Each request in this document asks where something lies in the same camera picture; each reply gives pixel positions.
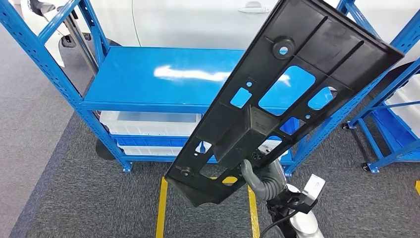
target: white car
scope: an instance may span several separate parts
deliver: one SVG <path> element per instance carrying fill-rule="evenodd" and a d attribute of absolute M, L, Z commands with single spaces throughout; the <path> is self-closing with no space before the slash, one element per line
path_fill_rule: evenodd
<path fill-rule="evenodd" d="M 35 34 L 67 0 L 21 0 L 23 18 Z M 336 7 L 339 0 L 327 0 Z M 105 36 L 123 46 L 246 49 L 277 0 L 91 0 Z M 420 8 L 416 0 L 357 0 L 379 36 L 391 42 Z M 78 7 L 76 20 L 90 38 Z M 64 24 L 45 46 L 64 66 L 59 44 L 74 47 Z M 420 56 L 417 44 L 398 63 Z"/>

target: gray carpet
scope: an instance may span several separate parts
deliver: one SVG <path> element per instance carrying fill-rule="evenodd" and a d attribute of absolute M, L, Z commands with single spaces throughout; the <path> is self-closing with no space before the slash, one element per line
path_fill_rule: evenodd
<path fill-rule="evenodd" d="M 414 186 L 420 164 L 366 173 L 360 163 L 374 155 L 363 134 L 355 134 L 357 140 L 351 131 L 335 129 L 290 183 L 302 188 L 312 173 L 327 181 L 315 207 L 326 238 L 418 238 L 420 196 Z M 169 164 L 135 163 L 132 173 L 124 174 L 116 161 L 95 154 L 95 139 L 77 116 L 71 119 L 11 238 L 155 236 L 159 184 Z M 261 231 L 270 219 L 263 201 L 258 208 Z M 219 206 L 193 208 L 169 186 L 164 237 L 252 237 L 246 189 Z"/>

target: car door handle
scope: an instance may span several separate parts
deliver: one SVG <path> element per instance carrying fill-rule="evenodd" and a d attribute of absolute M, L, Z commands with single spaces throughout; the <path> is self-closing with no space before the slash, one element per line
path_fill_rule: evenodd
<path fill-rule="evenodd" d="M 249 1 L 245 4 L 245 7 L 238 8 L 238 11 L 243 13 L 269 13 L 271 9 L 261 5 L 259 1 Z"/>

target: white storage bin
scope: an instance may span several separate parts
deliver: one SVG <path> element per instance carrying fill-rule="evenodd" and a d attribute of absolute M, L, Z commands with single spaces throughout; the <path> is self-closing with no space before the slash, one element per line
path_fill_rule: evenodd
<path fill-rule="evenodd" d="M 274 149 L 281 141 L 279 140 L 266 140 L 263 145 L 268 146 L 270 149 Z M 210 149 L 211 144 L 204 142 L 206 151 Z M 119 148 L 124 150 L 126 155 L 172 155 L 177 156 L 181 151 L 182 147 L 169 147 L 169 146 L 121 146 L 117 144 Z M 200 151 L 201 144 L 197 147 L 197 151 Z"/>
<path fill-rule="evenodd" d="M 404 87 L 397 89 L 390 97 L 385 101 L 386 105 L 409 103 L 414 101 L 420 101 L 420 75 L 415 74 L 409 79 Z M 403 107 L 390 108 L 392 112 L 398 115 L 410 128 L 411 131 L 420 138 L 420 104 L 414 104 Z"/>
<path fill-rule="evenodd" d="M 99 121 L 116 135 L 190 136 L 201 114 L 102 111 Z"/>
<path fill-rule="evenodd" d="M 119 148 L 124 150 L 124 153 L 126 155 L 177 156 L 182 149 L 182 147 L 169 147 L 169 146 L 121 146 L 119 144 L 117 145 Z M 197 147 L 197 151 L 200 151 L 200 147 L 201 147 L 201 144 Z"/>

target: black plastic panel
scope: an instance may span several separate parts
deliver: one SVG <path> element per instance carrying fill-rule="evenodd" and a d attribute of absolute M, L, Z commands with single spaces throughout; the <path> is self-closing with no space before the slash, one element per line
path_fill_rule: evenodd
<path fill-rule="evenodd" d="M 287 53 L 280 53 L 282 47 L 287 47 Z M 170 167 L 166 179 L 194 206 L 219 204 L 245 183 L 239 169 L 243 159 L 251 161 L 254 171 L 267 166 L 402 57 L 401 52 L 323 1 L 280 1 Z M 315 76 L 315 83 L 280 116 L 261 109 L 259 100 L 293 65 Z M 308 107 L 308 101 L 328 86 L 337 90 L 334 99 L 321 110 Z M 252 94 L 242 108 L 230 104 L 240 88 Z M 279 129 L 290 117 L 305 122 L 292 135 Z M 254 158 L 257 147 L 271 135 L 280 137 L 282 143 L 265 157 Z M 201 141 L 212 144 L 204 154 L 195 151 Z M 219 165 L 227 168 L 217 179 L 200 174 L 213 155 Z M 225 185 L 222 181 L 227 176 L 238 181 Z"/>

